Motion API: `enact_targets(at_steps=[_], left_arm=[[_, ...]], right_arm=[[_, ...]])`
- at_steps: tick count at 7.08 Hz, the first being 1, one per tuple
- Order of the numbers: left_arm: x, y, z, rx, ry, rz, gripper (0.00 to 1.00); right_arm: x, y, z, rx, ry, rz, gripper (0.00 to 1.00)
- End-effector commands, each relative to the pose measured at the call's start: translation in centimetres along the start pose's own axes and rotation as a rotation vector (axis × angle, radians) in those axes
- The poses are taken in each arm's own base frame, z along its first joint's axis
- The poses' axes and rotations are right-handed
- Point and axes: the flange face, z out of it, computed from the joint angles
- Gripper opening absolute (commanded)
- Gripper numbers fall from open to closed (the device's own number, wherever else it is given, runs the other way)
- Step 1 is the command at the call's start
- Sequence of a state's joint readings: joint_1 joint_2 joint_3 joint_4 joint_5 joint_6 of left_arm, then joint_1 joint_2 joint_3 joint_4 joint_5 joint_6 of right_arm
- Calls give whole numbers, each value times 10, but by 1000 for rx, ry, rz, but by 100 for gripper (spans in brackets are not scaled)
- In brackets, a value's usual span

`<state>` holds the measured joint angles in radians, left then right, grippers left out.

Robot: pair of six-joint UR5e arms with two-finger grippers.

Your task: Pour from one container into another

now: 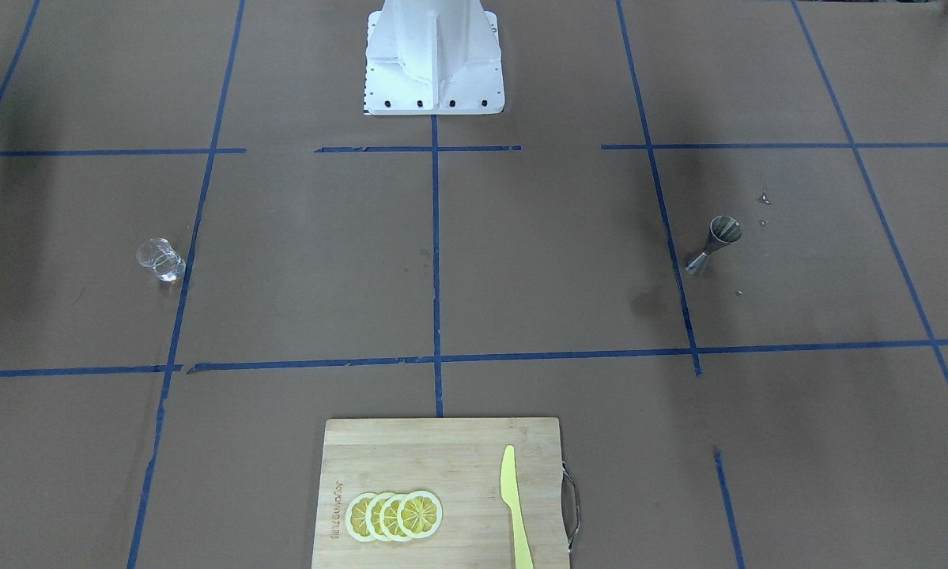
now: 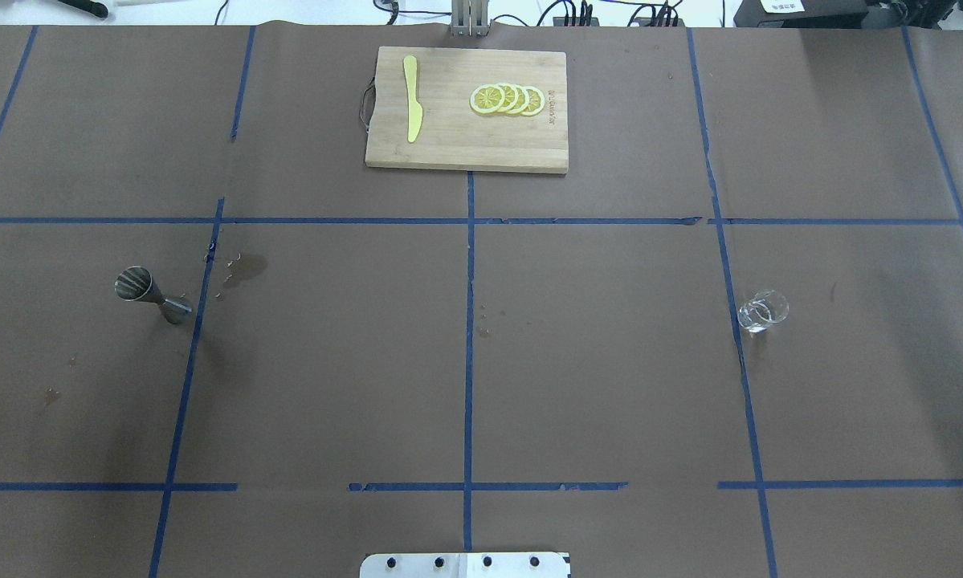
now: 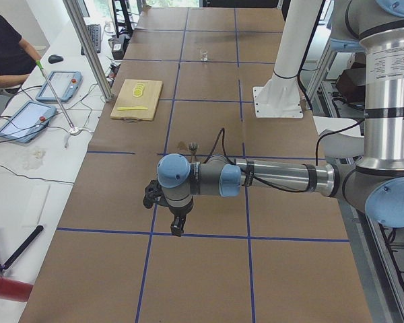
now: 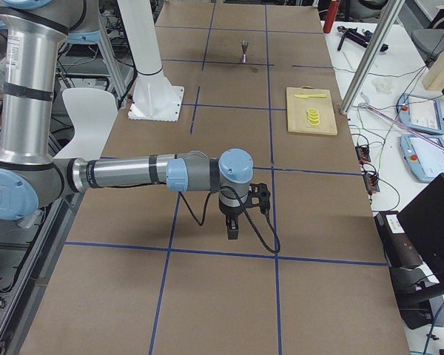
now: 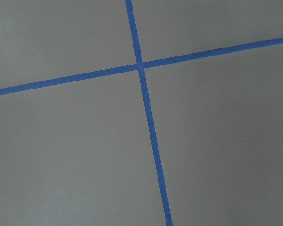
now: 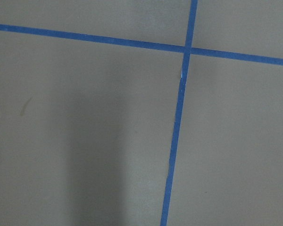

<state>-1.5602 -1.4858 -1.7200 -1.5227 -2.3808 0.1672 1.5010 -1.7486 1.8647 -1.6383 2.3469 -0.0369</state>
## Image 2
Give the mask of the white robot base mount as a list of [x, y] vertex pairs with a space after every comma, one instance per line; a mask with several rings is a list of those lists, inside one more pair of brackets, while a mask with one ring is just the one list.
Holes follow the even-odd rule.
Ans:
[[363, 560], [360, 577], [570, 577], [568, 553], [378, 553]]

